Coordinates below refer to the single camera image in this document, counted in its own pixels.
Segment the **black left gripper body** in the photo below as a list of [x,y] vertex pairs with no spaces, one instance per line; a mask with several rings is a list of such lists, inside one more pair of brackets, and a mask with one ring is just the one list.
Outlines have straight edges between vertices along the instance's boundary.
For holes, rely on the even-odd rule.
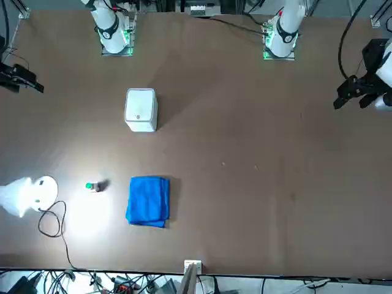
[[388,87],[388,84],[376,74],[385,63],[383,56],[387,45],[388,39],[371,39],[362,49],[366,73],[356,80],[357,91],[378,91]]

